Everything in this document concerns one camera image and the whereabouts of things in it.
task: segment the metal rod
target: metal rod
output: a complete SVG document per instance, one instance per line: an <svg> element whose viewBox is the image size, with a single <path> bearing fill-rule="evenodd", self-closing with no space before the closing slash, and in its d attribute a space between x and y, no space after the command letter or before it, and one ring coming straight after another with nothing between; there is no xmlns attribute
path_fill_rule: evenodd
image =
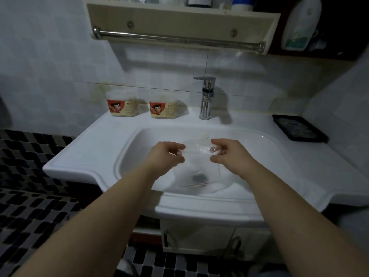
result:
<svg viewBox="0 0 369 277"><path fill-rule="evenodd" d="M256 51L258 53L263 53L266 45L266 42L264 41L259 43L243 43L232 41L203 40L197 38L167 37L157 35L134 34L126 32L103 31L96 26L94 26L93 28L93 34L97 40L102 40L103 37L115 37L126 39L149 40L154 42L180 43L180 44L184 43L200 46L216 46L221 48L245 49L248 51Z"/></svg>

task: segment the white wall shelf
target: white wall shelf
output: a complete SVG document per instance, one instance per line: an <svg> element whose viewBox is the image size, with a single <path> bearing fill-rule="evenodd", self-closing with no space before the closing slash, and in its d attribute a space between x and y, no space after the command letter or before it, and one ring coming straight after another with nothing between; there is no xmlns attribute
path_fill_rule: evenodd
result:
<svg viewBox="0 0 369 277"><path fill-rule="evenodd" d="M95 39L233 48L266 54L279 13L84 0Z"/></svg>

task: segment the white bottle with green label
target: white bottle with green label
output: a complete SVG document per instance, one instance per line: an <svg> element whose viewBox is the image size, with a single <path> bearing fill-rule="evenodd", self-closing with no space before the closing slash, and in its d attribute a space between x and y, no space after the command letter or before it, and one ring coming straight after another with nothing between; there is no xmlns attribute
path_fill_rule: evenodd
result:
<svg viewBox="0 0 369 277"><path fill-rule="evenodd" d="M281 48L287 51L303 51L316 30L321 11L320 0L298 2L288 17Z"/></svg>

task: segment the cartoon character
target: cartoon character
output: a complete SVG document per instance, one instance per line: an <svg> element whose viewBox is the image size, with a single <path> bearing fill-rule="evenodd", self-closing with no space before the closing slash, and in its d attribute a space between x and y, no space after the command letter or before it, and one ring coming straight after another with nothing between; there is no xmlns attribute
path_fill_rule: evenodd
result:
<svg viewBox="0 0 369 277"><path fill-rule="evenodd" d="M160 113L161 113L161 105L160 104L156 104L156 105L153 105L151 107L151 114L160 115Z"/></svg>
<svg viewBox="0 0 369 277"><path fill-rule="evenodd" d="M115 113L120 113L120 111L122 111L120 108L120 102L111 103L109 108Z"/></svg>

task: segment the dark bottle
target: dark bottle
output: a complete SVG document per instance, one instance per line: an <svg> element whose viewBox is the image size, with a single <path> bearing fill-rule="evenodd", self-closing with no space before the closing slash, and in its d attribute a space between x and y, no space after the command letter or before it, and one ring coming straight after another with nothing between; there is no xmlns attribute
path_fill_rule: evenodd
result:
<svg viewBox="0 0 369 277"><path fill-rule="evenodd" d="M213 0L187 0L187 6L199 8L211 8Z"/></svg>

